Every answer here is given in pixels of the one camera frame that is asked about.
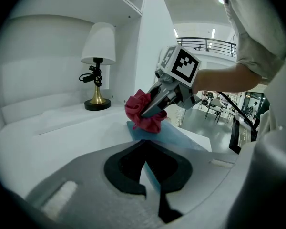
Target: gold lamp base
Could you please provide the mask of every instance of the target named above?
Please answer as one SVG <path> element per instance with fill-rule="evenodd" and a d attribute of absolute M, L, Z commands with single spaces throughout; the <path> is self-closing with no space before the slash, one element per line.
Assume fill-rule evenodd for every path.
<path fill-rule="evenodd" d="M 93 98 L 85 102 L 85 109 L 91 111 L 108 109 L 110 106 L 110 100 L 102 97 L 100 87 L 98 86 L 95 86 Z"/>

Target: black lamp base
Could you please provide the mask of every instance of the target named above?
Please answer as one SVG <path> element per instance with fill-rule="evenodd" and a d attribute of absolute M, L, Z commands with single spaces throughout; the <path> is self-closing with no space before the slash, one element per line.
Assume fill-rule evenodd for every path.
<path fill-rule="evenodd" d="M 103 109 L 108 109 L 111 106 L 111 102 L 109 99 L 104 98 L 106 100 L 105 103 L 103 104 L 92 104 L 90 103 L 90 100 L 87 100 L 85 102 L 85 109 L 91 110 L 91 111 L 98 111 L 98 110 L 103 110 Z"/>

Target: white lampshade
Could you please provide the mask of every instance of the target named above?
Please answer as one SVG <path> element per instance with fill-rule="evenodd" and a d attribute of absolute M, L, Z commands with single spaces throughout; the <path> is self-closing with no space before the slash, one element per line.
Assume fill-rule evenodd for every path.
<path fill-rule="evenodd" d="M 94 58 L 102 58 L 103 65 L 116 63 L 114 33 L 115 29 L 111 24 L 103 22 L 94 24 L 82 50 L 81 61 L 86 64 L 95 64 Z"/>

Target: table lamp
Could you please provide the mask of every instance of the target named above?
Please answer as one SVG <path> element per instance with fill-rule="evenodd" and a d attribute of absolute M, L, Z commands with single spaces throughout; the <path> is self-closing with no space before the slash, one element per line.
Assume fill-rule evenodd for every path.
<path fill-rule="evenodd" d="M 84 83 L 94 81 L 95 84 L 93 98 L 85 102 L 85 109 L 87 110 L 103 110 L 109 108 L 111 105 L 110 100 L 103 98 L 100 92 L 100 86 L 102 85 L 100 65 L 116 63 L 114 32 L 115 29 L 111 24 L 103 22 L 94 24 L 82 51 L 81 62 L 96 65 L 89 67 L 92 73 L 80 76 L 80 81 Z"/>

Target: person's arm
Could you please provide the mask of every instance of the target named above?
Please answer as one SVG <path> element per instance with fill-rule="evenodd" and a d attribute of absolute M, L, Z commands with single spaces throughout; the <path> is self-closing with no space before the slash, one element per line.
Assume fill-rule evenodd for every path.
<path fill-rule="evenodd" d="M 254 88 L 261 79 L 246 66 L 236 64 L 220 70 L 199 70 L 192 88 L 194 94 L 200 90 L 237 93 Z"/>

